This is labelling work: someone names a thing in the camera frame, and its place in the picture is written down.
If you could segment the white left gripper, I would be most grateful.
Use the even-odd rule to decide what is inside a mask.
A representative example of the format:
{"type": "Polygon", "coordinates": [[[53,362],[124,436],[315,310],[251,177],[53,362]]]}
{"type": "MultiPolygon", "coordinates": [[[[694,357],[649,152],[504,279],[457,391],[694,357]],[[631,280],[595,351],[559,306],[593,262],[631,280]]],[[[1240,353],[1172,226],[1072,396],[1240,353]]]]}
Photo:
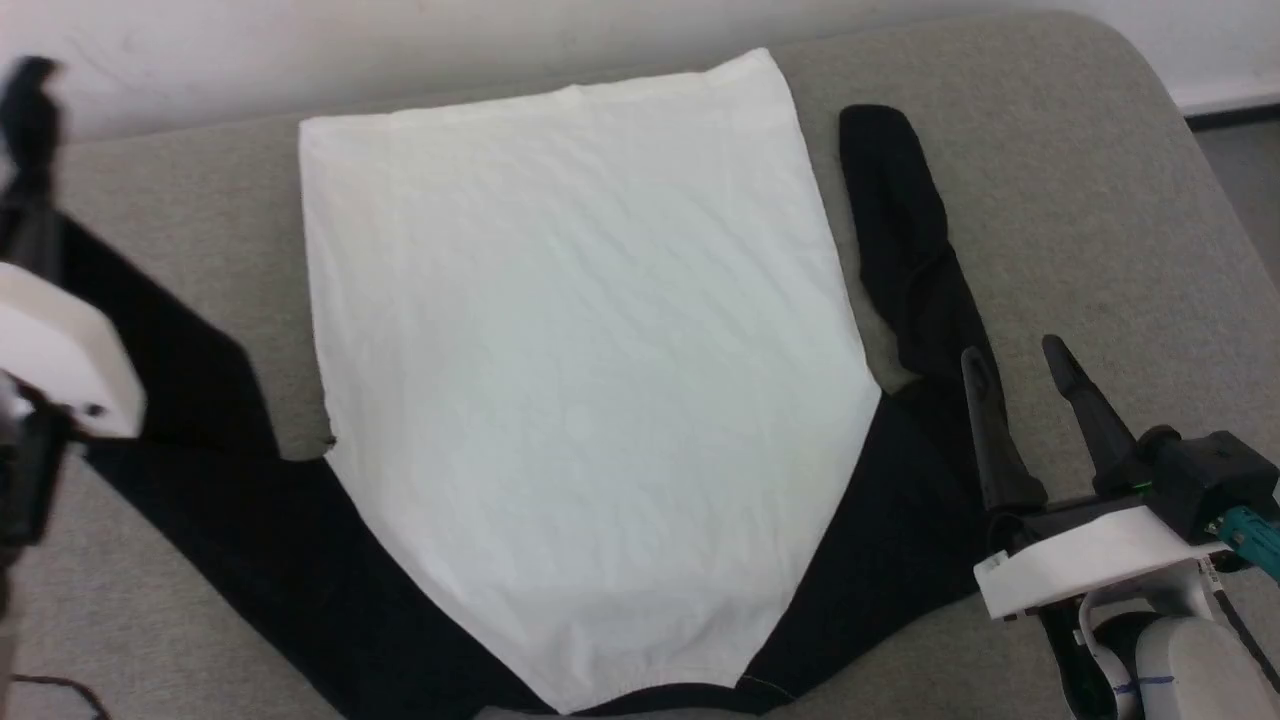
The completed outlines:
{"type": "Polygon", "coordinates": [[[13,174],[3,190],[3,550],[45,533],[67,448],[132,439],[146,395],[114,324],[61,282],[54,202],[60,110],[47,91],[58,64],[23,56],[3,90],[3,143],[13,174]]]}

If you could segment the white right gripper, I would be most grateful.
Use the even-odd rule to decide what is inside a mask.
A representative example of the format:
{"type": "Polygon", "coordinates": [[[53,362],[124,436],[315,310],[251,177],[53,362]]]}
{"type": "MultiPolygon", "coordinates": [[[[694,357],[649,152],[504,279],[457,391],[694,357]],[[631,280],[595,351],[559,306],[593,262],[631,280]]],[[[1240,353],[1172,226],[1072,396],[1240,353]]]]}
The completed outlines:
{"type": "MultiPolygon", "coordinates": [[[[1094,492],[1135,493],[1137,438],[1061,337],[1041,345],[1085,441],[1094,492]]],[[[1041,510],[1048,496],[1012,439],[995,365],[975,346],[960,363],[986,511],[1041,510]]],[[[1219,570],[1226,552],[1216,539],[1184,541],[1135,506],[993,553],[974,575],[993,619],[1039,623],[1074,719],[1228,719],[1233,626],[1219,570]]]]}

